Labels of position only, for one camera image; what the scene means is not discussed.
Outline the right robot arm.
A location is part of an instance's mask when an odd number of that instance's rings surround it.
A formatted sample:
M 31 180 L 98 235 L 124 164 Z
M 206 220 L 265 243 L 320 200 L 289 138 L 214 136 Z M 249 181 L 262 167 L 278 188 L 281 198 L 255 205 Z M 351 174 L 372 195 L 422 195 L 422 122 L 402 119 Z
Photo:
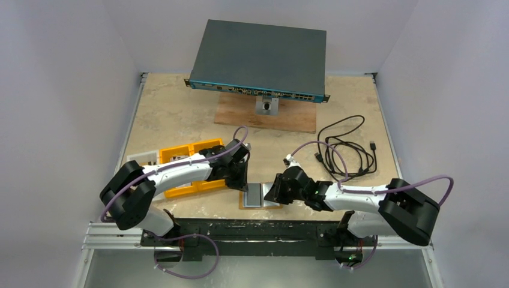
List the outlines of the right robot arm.
M 300 166 L 276 174 L 264 200 L 281 205 L 298 200 L 315 211 L 352 212 L 337 228 L 338 239 L 344 244 L 367 236 L 397 235 L 411 244 L 427 246 L 441 208 L 399 178 L 385 185 L 350 186 L 315 181 Z

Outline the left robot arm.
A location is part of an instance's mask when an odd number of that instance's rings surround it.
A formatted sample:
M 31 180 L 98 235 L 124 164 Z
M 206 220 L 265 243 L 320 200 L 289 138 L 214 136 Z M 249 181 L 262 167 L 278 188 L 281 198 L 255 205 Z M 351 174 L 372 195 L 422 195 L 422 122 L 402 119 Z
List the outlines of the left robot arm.
M 105 210 L 119 230 L 134 227 L 152 233 L 163 245 L 176 243 L 179 225 L 170 212 L 156 208 L 159 194 L 192 182 L 223 180 L 227 188 L 247 189 L 250 148 L 238 139 L 226 146 L 205 148 L 181 160 L 141 166 L 128 161 L 114 174 L 99 194 Z

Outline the tan leather card holder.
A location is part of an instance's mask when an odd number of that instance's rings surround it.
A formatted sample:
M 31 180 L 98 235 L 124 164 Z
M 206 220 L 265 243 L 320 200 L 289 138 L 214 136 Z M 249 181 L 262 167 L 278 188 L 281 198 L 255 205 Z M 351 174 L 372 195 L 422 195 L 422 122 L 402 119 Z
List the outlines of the tan leather card holder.
M 247 190 L 239 193 L 239 209 L 281 209 L 282 204 L 265 200 L 272 182 L 248 183 Z

